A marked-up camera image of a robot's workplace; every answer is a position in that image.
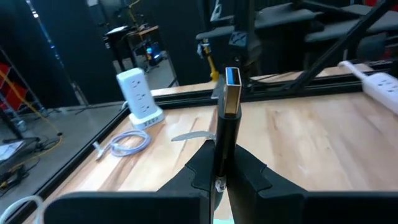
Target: black cable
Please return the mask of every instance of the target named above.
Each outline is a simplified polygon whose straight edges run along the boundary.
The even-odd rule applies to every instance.
[[[267,76],[267,77],[259,78],[259,79],[257,79],[257,80],[255,80],[255,79],[251,79],[251,80],[252,80],[252,81],[258,82],[258,81],[265,80],[265,79],[268,79],[268,78],[276,77],[276,76],[278,76],[278,75],[284,75],[284,74],[269,75],[269,76]]]

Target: coiled white cable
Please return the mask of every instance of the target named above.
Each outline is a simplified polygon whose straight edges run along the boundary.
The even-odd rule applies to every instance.
[[[140,143],[140,145],[132,148],[127,148],[127,147],[122,147],[118,144],[118,142],[124,138],[129,138],[133,136],[139,136],[142,137],[144,140]],[[126,131],[125,133],[122,133],[116,137],[114,137],[106,146],[105,148],[101,148],[101,146],[98,144],[98,142],[94,142],[94,147],[98,150],[98,155],[96,160],[99,160],[102,158],[103,154],[106,152],[108,148],[111,149],[111,154],[114,156],[130,156],[133,155],[137,152],[142,151],[145,149],[149,143],[150,143],[150,136],[145,133],[144,131],[141,130],[132,130],[132,131]]]

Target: white power strip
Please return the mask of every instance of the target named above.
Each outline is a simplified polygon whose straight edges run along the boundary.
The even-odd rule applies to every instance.
[[[347,61],[340,62],[339,67],[345,67],[362,81],[363,91],[398,114],[398,80],[387,73],[378,72],[367,76]]]
[[[116,76],[131,114],[131,123],[143,130],[164,119],[163,111],[156,104],[150,93],[145,73],[140,68],[120,73]]]

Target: yellow part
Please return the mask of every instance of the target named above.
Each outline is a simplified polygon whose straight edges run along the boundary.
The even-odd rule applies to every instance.
[[[50,125],[50,127],[51,127],[57,134],[59,133],[57,127],[55,127],[47,118],[45,118],[40,112],[38,112],[29,102],[27,102],[23,97],[21,97],[21,95],[19,94],[18,90],[14,87],[14,85],[12,84],[12,82],[10,81],[10,79],[8,79],[8,77],[7,77],[2,71],[0,71],[0,76],[4,79],[4,81],[6,81],[6,83],[10,86],[10,88],[14,91],[14,93],[16,94],[16,96],[18,97],[18,99],[20,99],[22,102],[24,102],[25,105],[26,105],[27,107],[29,107],[37,116],[39,116],[39,117],[40,117],[42,120],[44,120],[48,125]],[[38,154],[38,155],[32,156],[31,158],[25,160],[24,162],[21,162],[21,163],[15,165],[13,168],[11,168],[11,171],[15,170],[15,169],[18,168],[19,166],[21,166],[21,165],[23,165],[23,164],[25,164],[25,163],[27,163],[27,162],[29,162],[29,161],[31,161],[31,160],[34,159],[34,158],[43,156],[44,154],[46,154],[46,153],[52,151],[52,150],[55,149],[57,146],[59,146],[59,145],[61,144],[61,142],[62,142],[62,136],[59,136],[58,142],[57,142],[53,147],[51,147],[50,149],[48,149],[48,150],[46,150],[46,151],[44,151],[44,152],[42,152],[42,153],[40,153],[40,154]]]
[[[205,53],[207,54],[207,61],[209,61],[209,66],[210,66],[210,77],[211,77],[211,81],[218,81],[218,77],[219,77],[219,73],[216,69],[216,67],[214,66],[214,62],[213,59],[211,58],[211,56],[209,55],[210,51],[208,47],[205,47]]]

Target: white power cord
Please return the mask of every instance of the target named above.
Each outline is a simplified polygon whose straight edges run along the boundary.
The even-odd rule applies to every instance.
[[[218,18],[220,18],[222,10],[223,10],[223,6],[220,4],[220,0],[216,0],[213,13],[211,13],[210,21],[215,21]]]
[[[42,212],[43,209],[43,200],[36,195],[24,197],[22,199],[19,199],[18,201],[14,202],[12,205],[10,205],[1,215],[0,217],[0,224],[5,224],[6,220],[24,203],[34,201],[37,205],[36,209],[36,218],[34,220],[34,224],[39,224],[40,223],[40,213]]]
[[[126,148],[126,147],[122,147],[118,144],[118,142],[124,138],[129,138],[129,137],[133,137],[133,136],[138,136],[138,137],[142,137],[144,140],[141,142],[140,145],[136,146],[136,147],[132,147],[132,148]],[[97,149],[98,151],[98,155],[96,160],[100,160],[103,156],[103,154],[105,153],[105,151],[108,148],[111,148],[111,154],[114,156],[130,156],[133,155],[137,152],[141,152],[143,149],[145,149],[149,143],[150,143],[150,136],[145,133],[144,131],[141,130],[133,130],[133,131],[126,131],[125,133],[122,133],[116,137],[114,137],[106,146],[105,148],[101,148],[101,146],[98,144],[98,142],[94,142],[93,146]]]

